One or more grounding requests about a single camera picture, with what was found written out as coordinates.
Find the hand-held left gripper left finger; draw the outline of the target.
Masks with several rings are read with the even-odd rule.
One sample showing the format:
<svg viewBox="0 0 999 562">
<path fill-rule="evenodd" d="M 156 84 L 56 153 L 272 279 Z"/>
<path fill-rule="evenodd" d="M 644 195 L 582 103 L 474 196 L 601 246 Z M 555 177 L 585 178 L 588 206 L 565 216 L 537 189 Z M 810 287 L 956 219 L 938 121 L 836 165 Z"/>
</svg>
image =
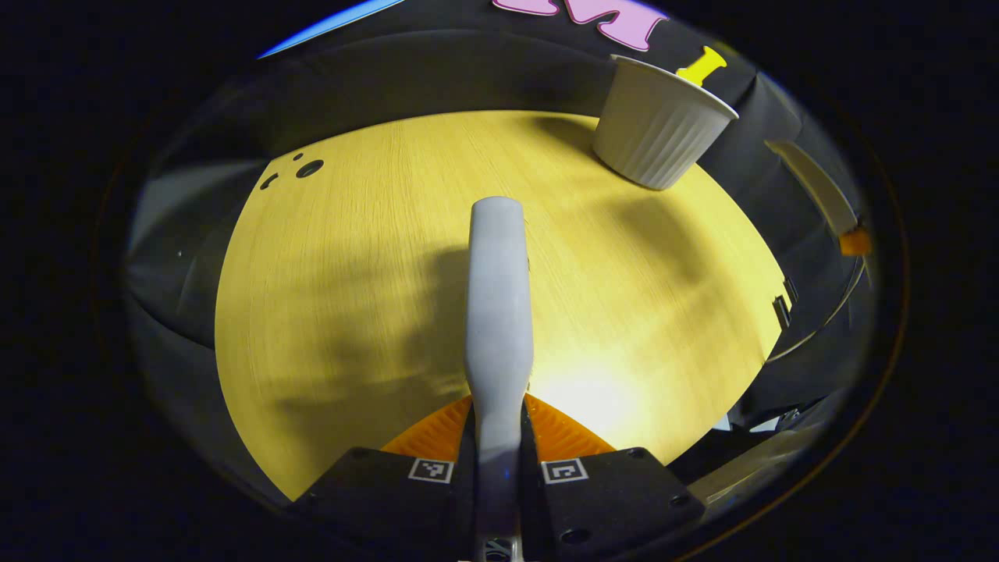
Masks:
<svg viewBox="0 0 999 562">
<path fill-rule="evenodd" d="M 474 557 L 475 424 L 463 397 L 382 449 L 350 448 L 289 512 L 364 561 Z"/>
</svg>

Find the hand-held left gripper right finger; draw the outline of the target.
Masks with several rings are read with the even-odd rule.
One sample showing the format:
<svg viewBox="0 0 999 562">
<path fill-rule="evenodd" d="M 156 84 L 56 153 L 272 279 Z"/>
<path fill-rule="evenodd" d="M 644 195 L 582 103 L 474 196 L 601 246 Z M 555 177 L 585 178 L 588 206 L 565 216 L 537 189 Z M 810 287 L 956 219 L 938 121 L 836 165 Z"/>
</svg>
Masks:
<svg viewBox="0 0 999 562">
<path fill-rule="evenodd" d="M 534 396 L 522 408 L 528 561 L 667 561 L 706 506 L 643 447 L 617 449 Z"/>
</svg>

